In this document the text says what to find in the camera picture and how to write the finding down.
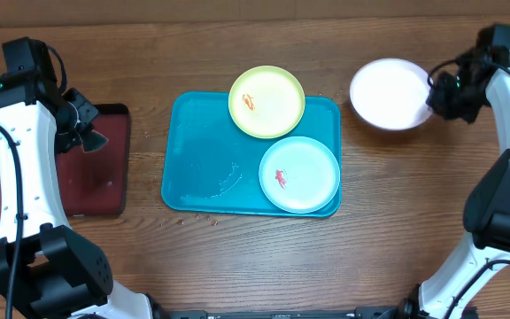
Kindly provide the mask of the white plate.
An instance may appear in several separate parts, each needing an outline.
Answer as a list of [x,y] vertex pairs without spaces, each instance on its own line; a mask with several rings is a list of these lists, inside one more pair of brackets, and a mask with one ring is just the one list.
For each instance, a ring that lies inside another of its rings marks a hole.
[[349,98],[358,116],[369,125],[390,131],[416,128],[432,110],[428,73],[400,58],[381,58],[364,65],[352,78]]

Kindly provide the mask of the yellow-green plate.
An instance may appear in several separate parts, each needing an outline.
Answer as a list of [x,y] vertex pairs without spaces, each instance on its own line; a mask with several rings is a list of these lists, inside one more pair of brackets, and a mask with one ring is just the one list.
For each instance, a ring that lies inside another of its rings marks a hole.
[[261,139],[284,136],[301,121],[305,93],[298,79],[278,66],[256,66],[234,81],[228,95],[232,121]]

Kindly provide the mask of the black and pink sponge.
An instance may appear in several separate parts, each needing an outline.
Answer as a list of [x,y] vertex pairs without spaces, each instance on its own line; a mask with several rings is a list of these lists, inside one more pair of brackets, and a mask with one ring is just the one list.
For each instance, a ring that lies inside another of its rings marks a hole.
[[108,138],[103,136],[101,133],[92,129],[84,133],[81,137],[82,149],[85,152],[95,152],[106,145]]

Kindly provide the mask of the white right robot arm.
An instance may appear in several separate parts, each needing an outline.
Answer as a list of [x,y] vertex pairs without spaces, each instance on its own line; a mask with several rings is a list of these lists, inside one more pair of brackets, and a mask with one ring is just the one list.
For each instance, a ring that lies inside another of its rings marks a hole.
[[427,104],[446,120],[475,121],[493,111],[501,154],[475,186],[463,210],[465,233],[440,269],[384,318],[475,318],[469,302],[510,266],[510,25],[481,29],[475,47],[453,59],[458,73],[441,66],[430,81]]

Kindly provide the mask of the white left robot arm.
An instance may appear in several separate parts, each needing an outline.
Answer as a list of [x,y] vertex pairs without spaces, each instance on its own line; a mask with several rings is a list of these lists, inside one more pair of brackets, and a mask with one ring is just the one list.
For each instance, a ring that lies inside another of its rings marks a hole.
[[27,318],[162,318],[151,296],[112,275],[103,250],[70,226],[56,157],[105,144],[97,109],[67,85],[56,50],[23,37],[3,44],[0,77],[0,294]]

